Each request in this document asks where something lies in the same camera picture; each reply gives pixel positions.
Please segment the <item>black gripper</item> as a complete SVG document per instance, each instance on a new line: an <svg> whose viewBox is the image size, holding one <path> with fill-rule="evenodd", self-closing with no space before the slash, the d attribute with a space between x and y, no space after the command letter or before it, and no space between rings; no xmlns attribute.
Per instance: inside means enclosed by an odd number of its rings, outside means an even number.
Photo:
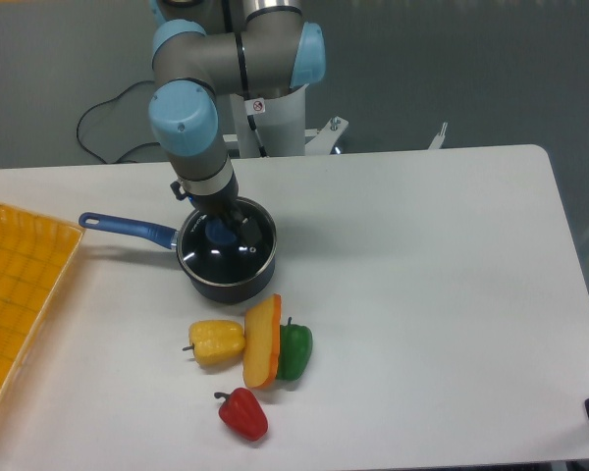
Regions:
<svg viewBox="0 0 589 471"><path fill-rule="evenodd" d="M222 224L243 243L259 243L262 232L252 216L240 212L238 205L239 184L237 177L214 177L205 181L177 178L170 184L175 197L188 199L200 213L217 216Z"/></svg>

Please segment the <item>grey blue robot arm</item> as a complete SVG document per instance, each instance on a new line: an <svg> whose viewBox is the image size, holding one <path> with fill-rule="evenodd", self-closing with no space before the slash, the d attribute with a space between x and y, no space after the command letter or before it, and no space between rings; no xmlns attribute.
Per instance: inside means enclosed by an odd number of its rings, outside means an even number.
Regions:
<svg viewBox="0 0 589 471"><path fill-rule="evenodd" d="M259 226L237 202L216 99L291 92L320 81L322 29L304 20L297 1L152 1L149 9L157 29L148 118L177 175L173 191L254 245Z"/></svg>

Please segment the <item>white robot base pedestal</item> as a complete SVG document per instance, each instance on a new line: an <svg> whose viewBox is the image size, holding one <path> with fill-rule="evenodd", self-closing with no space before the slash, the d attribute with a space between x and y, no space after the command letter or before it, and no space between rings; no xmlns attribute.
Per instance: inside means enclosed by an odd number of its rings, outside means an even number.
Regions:
<svg viewBox="0 0 589 471"><path fill-rule="evenodd" d="M230 155L239 158L320 156L340 151L349 121L334 116L321 128L306 125L306 86L277 98L232 94L235 131L224 136Z"/></svg>

